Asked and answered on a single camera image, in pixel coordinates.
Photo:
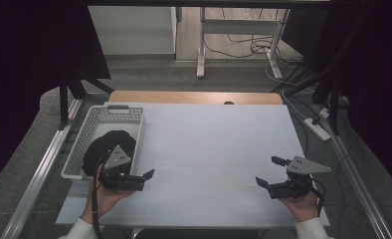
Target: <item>white basket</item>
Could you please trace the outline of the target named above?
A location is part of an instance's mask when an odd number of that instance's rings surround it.
[[[111,130],[126,130],[136,140],[130,175],[137,166],[144,135],[143,108],[129,108],[126,105],[94,106],[88,111],[79,135],[67,158],[62,177],[89,179],[82,170],[83,158],[90,144]]]

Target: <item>metal frame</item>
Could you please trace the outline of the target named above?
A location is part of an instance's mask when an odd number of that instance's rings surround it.
[[[317,105],[315,105],[315,108],[316,111],[319,112],[319,108]],[[339,160],[347,172],[347,177],[350,180],[355,193],[357,194],[359,202],[366,209],[366,214],[369,217],[370,224],[375,230],[376,235],[380,239],[392,239],[391,231],[387,225],[384,216],[379,210],[379,207],[377,206],[372,195],[370,195],[369,190],[367,190],[366,185],[364,184],[360,173],[357,171],[357,168],[354,165],[348,153],[348,150],[345,148],[341,138],[339,137],[339,135],[335,135],[327,121],[321,119],[321,122],[323,123],[325,129],[331,135],[332,144],[335,148],[336,153],[338,154]]]
[[[205,76],[205,34],[234,34],[234,35],[267,35],[273,36],[273,42],[267,52],[268,62],[271,65],[276,79],[281,79],[280,68],[277,64],[276,50],[283,34],[289,9],[278,21],[260,20],[230,20],[230,19],[206,19],[205,7],[200,8],[200,42],[197,57],[196,76],[202,79]]]
[[[361,8],[368,0],[82,0],[90,6],[227,7],[274,9]]]
[[[64,141],[66,140],[69,131],[72,127],[73,120],[79,111],[79,108],[82,104],[82,100],[74,100],[69,108],[69,121],[66,124],[64,129],[59,129],[53,140],[50,143],[44,157],[41,160],[41,163],[38,166],[34,176],[31,179],[28,187],[25,190],[25,193],[20,199],[19,204],[16,207],[10,221],[7,223],[6,228],[4,229],[1,238],[18,238],[20,233],[22,232],[23,226],[26,223],[26,220],[35,205],[36,199],[41,192],[42,187],[44,186],[45,180],[47,179],[48,172],[56,160],[60,149]]]

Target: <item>basket handle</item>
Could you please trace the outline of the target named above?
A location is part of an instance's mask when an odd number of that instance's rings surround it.
[[[130,112],[128,106],[125,105],[108,105],[106,109],[113,114],[128,114]]]

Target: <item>white sleeve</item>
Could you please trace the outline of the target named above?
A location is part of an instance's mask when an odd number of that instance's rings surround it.
[[[76,221],[75,225],[70,230],[69,234],[59,239],[98,239],[94,231],[94,226],[81,218]]]
[[[298,239],[329,239],[318,217],[297,223],[295,231]]]

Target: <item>aluminum rail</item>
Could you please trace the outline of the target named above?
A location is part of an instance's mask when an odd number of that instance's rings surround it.
[[[19,204],[16,207],[10,221],[4,229],[1,238],[18,238],[22,232],[23,226],[44,186],[45,180],[47,179],[48,172],[56,160],[62,144],[66,140],[69,131],[72,127],[73,120],[79,111],[82,104],[82,100],[74,100],[69,108],[69,121],[63,130],[58,130],[51,141],[38,169],[35,171],[34,176],[31,179],[25,193],[20,199]]]
[[[361,8],[369,0],[78,0],[89,6],[225,7],[271,9]]]
[[[317,105],[315,105],[315,109],[319,112],[319,108]],[[385,218],[379,210],[372,195],[367,190],[366,185],[364,184],[360,173],[358,172],[350,155],[348,154],[348,151],[345,148],[341,138],[333,133],[333,130],[331,129],[327,121],[321,119],[321,122],[323,123],[326,131],[330,134],[332,138],[332,142],[336,152],[338,153],[339,160],[346,170],[347,177],[350,180],[351,185],[357,194],[359,202],[366,210],[366,215],[369,218],[370,223],[376,232],[376,235],[380,239],[392,239],[392,234]]]

